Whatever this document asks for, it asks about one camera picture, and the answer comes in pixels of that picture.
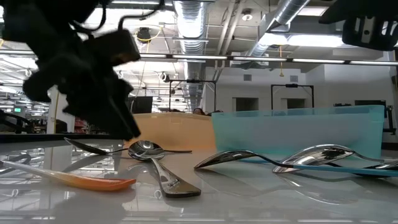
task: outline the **glossy white tabletop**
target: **glossy white tabletop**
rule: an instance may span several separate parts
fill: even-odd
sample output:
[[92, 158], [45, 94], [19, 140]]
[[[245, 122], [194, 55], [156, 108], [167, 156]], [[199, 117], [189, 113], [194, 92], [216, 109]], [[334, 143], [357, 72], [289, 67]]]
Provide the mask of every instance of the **glossy white tabletop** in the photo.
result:
[[[85, 140], [102, 149], [121, 141]], [[137, 179], [130, 190], [90, 192], [18, 170], [0, 175], [0, 223], [398, 223], [398, 179], [334, 172], [273, 174], [272, 166], [230, 162], [194, 171], [210, 152], [168, 154], [172, 172], [202, 189], [194, 198], [162, 196], [152, 167], [95, 156], [67, 143], [0, 144], [0, 159], [28, 153], [30, 165], [90, 177]]]

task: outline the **translucent blue bin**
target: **translucent blue bin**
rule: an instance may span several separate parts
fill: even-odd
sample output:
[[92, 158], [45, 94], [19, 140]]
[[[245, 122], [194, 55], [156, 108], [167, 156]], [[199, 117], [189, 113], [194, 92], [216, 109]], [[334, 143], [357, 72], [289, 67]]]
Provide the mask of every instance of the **translucent blue bin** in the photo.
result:
[[217, 151], [289, 156], [317, 144], [339, 144], [381, 156], [384, 107], [344, 106], [212, 114]]

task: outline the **black monitor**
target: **black monitor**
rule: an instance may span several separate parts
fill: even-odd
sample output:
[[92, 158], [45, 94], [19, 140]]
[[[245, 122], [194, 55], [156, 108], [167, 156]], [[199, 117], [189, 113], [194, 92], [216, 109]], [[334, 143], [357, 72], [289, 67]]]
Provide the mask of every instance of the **black monitor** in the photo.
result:
[[[386, 101], [385, 100], [356, 100], [356, 106], [363, 106], [363, 105], [383, 105], [384, 109], [386, 109]], [[387, 111], [384, 110], [384, 117], [387, 118]]]
[[127, 106], [133, 114], [152, 113], [153, 96], [137, 96], [127, 99]]

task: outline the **silver ventilation duct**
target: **silver ventilation duct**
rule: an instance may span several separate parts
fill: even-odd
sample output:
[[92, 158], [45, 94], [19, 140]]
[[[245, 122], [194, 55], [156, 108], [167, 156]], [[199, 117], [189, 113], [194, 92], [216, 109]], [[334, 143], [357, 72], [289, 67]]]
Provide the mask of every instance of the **silver ventilation duct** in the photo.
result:
[[[177, 27], [179, 37], [190, 40], [181, 41], [183, 54], [201, 55], [204, 54], [205, 43], [195, 41], [201, 39], [205, 33], [207, 3], [196, 1], [175, 1], [175, 12], [177, 13]], [[204, 80], [202, 63], [184, 62], [185, 79]], [[189, 100], [191, 109], [200, 104], [202, 85], [188, 85]]]
[[297, 14], [310, 2], [310, 0], [280, 0], [278, 8], [272, 11], [268, 15], [265, 15], [258, 28], [259, 39], [254, 44], [253, 48], [247, 52], [246, 56], [261, 57], [268, 49], [267, 43], [272, 43], [271, 38], [274, 38], [274, 34], [269, 33], [270, 30], [287, 25], [297, 16]]

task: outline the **ceiling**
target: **ceiling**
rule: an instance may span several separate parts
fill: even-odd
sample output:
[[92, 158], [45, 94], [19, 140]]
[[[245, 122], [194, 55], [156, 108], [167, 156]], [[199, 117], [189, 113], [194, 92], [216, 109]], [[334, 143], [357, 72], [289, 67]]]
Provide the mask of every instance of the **ceiling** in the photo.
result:
[[[222, 26], [221, 21], [223, 20], [223, 14], [228, 8], [230, 0], [217, 0], [214, 3], [210, 3], [207, 10], [207, 24], [208, 28], [206, 31], [206, 39], [208, 43], [206, 45], [205, 53], [214, 54], [220, 39]], [[228, 54], [231, 52], [244, 52], [249, 50], [257, 39], [257, 27], [260, 24], [261, 18], [264, 14], [273, 11], [278, 0], [245, 0], [244, 8], [252, 10], [251, 15], [253, 18], [250, 21], [238, 20], [238, 25], [234, 32], [234, 39], [228, 48]], [[326, 7], [328, 7], [333, 1], [321, 1], [312, 0], [310, 4], [301, 12], [301, 15], [319, 15]], [[96, 35], [107, 33], [117, 28], [119, 19], [123, 15], [127, 14], [141, 14], [144, 10], [141, 9], [128, 9], [126, 5], [121, 5], [118, 9], [117, 4], [113, 4], [112, 9], [107, 11], [107, 21], [102, 29], [100, 29]], [[86, 26], [96, 27], [101, 20], [102, 11], [97, 8], [94, 13], [86, 22]], [[148, 27], [152, 37], [157, 36], [153, 39], [149, 45], [137, 42], [138, 48], [142, 53], [171, 53], [179, 54], [180, 43], [177, 40], [173, 40], [174, 37], [178, 37], [178, 29], [176, 26], [175, 13], [172, 11], [162, 11], [155, 15], [147, 18], [146, 20], [140, 21], [138, 19], [130, 19], [124, 23], [124, 28], [129, 29], [132, 35], [134, 35], [140, 27]], [[1, 49], [14, 49], [14, 50], [29, 50], [26, 44], [15, 43], [5, 41], [1, 46]], [[379, 52], [375, 52], [368, 49], [361, 49], [358, 47], [350, 47], [344, 49], [336, 49], [331, 47], [306, 47], [306, 46], [293, 46], [283, 45], [281, 49], [269, 48], [266, 52], [271, 57], [279, 57], [281, 54], [283, 57], [295, 57], [295, 58], [327, 58], [327, 59], [368, 59], [374, 60], [380, 56]], [[285, 68], [300, 68], [302, 72], [313, 68], [314, 65], [300, 64], [300, 63], [285, 63]], [[269, 67], [278, 68], [278, 63], [270, 63]], [[0, 83], [17, 83], [22, 84], [23, 80], [30, 75], [30, 70], [37, 68], [33, 57], [10, 57], [7, 55], [0, 55]], [[183, 63], [181, 62], [131, 62], [125, 65], [121, 65], [114, 68], [119, 76], [134, 87], [151, 87], [152, 90], [144, 90], [133, 94], [138, 95], [154, 95], [163, 96], [168, 95], [167, 89], [156, 90], [156, 87], [167, 88], [168, 83], [164, 83], [159, 79], [159, 75], [162, 73], [169, 74], [174, 79], [183, 79]], [[9, 92], [9, 89], [22, 91], [21, 88], [8, 87], [4, 88], [0, 86], [0, 91]], [[176, 95], [182, 96], [182, 91], [177, 91]]]

